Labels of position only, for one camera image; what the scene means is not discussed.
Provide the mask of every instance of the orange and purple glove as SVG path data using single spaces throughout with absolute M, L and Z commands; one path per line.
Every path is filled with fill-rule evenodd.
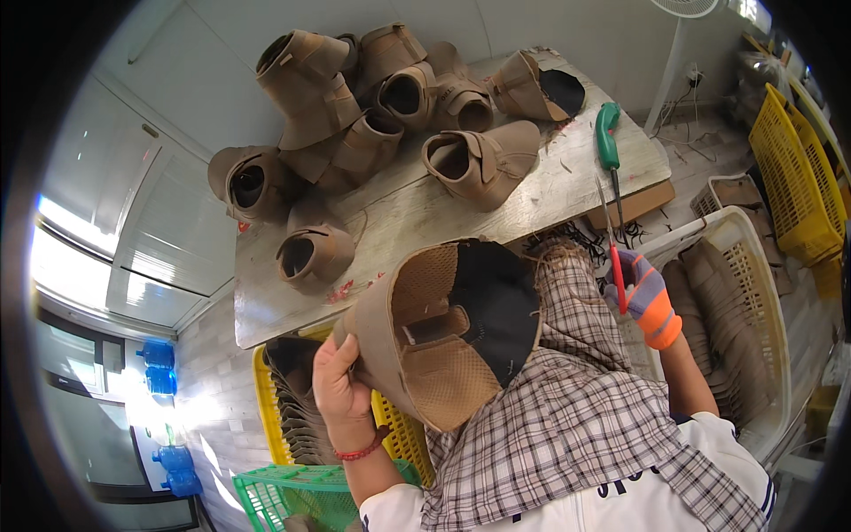
M 683 319 L 674 313 L 665 279 L 653 268 L 644 255 L 630 249 L 618 249 L 620 269 L 624 273 L 624 285 L 634 285 L 626 294 L 626 310 L 644 331 L 644 341 L 653 349 L 670 347 L 683 329 Z M 606 274 L 607 300 L 618 304 L 618 289 L 614 286 L 612 271 Z

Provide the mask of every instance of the green handheld tool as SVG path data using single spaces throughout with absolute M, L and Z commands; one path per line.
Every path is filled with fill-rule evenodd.
M 624 210 L 620 206 L 620 183 L 618 182 L 618 146 L 614 143 L 614 127 L 618 125 L 620 118 L 620 106 L 613 101 L 607 101 L 600 107 L 597 113 L 597 153 L 600 155 L 600 164 L 603 169 L 608 170 L 612 176 L 612 187 L 614 188 L 614 201 L 618 204 L 618 219 L 620 222 L 620 234 L 626 242 L 624 235 Z

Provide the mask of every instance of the red scissors handle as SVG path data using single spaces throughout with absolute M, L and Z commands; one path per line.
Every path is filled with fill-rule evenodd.
M 626 314 L 626 287 L 624 286 L 624 273 L 620 269 L 620 257 L 614 242 L 608 245 L 609 255 L 612 257 L 612 277 L 614 286 L 618 287 L 618 308 L 620 314 Z

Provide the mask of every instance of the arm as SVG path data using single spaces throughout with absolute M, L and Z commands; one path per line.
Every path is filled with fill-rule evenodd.
M 375 440 L 370 390 L 349 373 L 359 354 L 349 335 L 338 350 L 328 338 L 313 358 L 313 394 L 328 428 L 328 437 L 340 453 L 354 453 Z M 357 460 L 344 460 L 351 497 L 359 508 L 369 497 L 404 483 L 383 446 Z
M 691 415 L 711 412 L 718 415 L 715 398 L 700 373 L 683 336 L 683 319 L 671 307 L 665 279 L 643 255 L 635 251 L 618 251 L 624 282 L 635 288 L 626 295 L 626 308 L 644 331 L 644 341 L 659 350 L 665 380 L 668 382 L 671 411 Z M 604 294 L 618 302 L 618 291 L 612 283 L 612 272 L 606 274 L 609 284 Z
M 692 357 L 682 331 L 674 343 L 665 349 L 659 349 L 659 357 L 665 371 L 665 380 L 668 381 L 671 412 L 685 415 L 709 412 L 715 416 L 719 415 L 715 398 Z

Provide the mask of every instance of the blue water jug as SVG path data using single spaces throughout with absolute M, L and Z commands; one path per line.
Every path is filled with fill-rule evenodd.
M 177 376 L 172 369 L 150 367 L 145 370 L 145 381 L 153 395 L 174 395 L 177 392 Z
M 167 445 L 151 453 L 151 460 L 159 462 L 166 471 L 192 469 L 192 455 L 185 445 Z
M 198 495 L 203 492 L 201 481 L 192 469 L 168 472 L 165 476 L 165 482 L 160 483 L 160 485 L 171 489 L 171 493 L 175 497 Z
M 171 344 L 149 340 L 136 355 L 144 357 L 145 365 L 149 368 L 174 368 L 174 348 Z

